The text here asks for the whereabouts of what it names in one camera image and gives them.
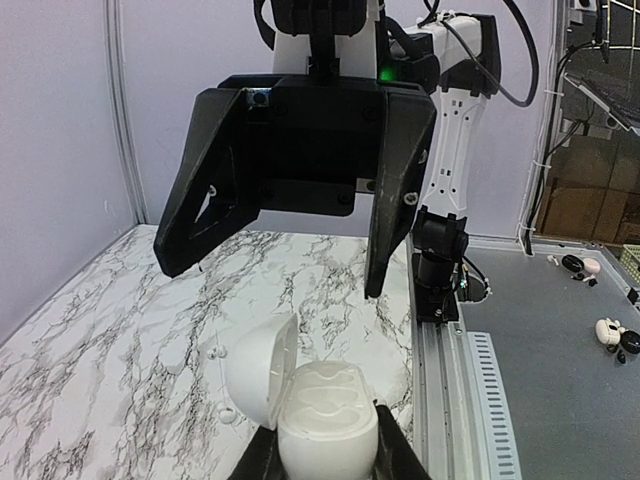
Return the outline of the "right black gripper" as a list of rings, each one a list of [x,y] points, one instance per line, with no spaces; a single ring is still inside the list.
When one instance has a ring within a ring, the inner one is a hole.
[[[228,89],[201,92],[154,241],[162,272],[181,275],[256,220],[257,181],[265,210],[348,216],[368,179],[376,189],[364,295],[379,297],[415,215],[405,196],[421,189],[440,64],[427,51],[385,52],[381,67],[374,79],[234,75],[221,84]]]

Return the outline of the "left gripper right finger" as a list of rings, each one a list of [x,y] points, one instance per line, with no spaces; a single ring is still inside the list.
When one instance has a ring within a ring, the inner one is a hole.
[[[430,480],[386,405],[377,405],[378,450],[372,478],[377,480]]]

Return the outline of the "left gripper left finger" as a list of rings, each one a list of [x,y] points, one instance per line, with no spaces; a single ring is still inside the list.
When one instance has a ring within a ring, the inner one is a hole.
[[[275,431],[259,427],[239,461],[240,479],[284,479]]]

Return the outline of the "white earbud charging case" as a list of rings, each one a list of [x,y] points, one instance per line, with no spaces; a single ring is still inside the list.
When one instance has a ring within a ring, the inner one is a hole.
[[[225,362],[230,400],[275,433],[286,478],[372,478],[379,421],[363,372],[336,360],[299,365],[298,338],[294,313],[240,337]]]

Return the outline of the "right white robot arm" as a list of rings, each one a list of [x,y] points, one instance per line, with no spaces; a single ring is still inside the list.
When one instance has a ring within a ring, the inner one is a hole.
[[[449,14],[403,28],[364,1],[277,1],[259,30],[271,72],[199,93],[154,241],[176,277],[264,211],[349,216],[373,197],[364,294],[413,234],[419,276],[450,289],[467,246],[466,155],[497,91],[495,19]]]

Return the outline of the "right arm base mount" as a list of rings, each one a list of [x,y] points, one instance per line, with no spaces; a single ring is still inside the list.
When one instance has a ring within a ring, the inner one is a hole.
[[[431,212],[426,206],[418,211],[411,240],[413,306],[419,323],[446,324],[460,318],[457,294],[470,299],[468,272],[474,271],[483,287],[491,293],[490,281],[466,257],[469,235],[465,217]]]

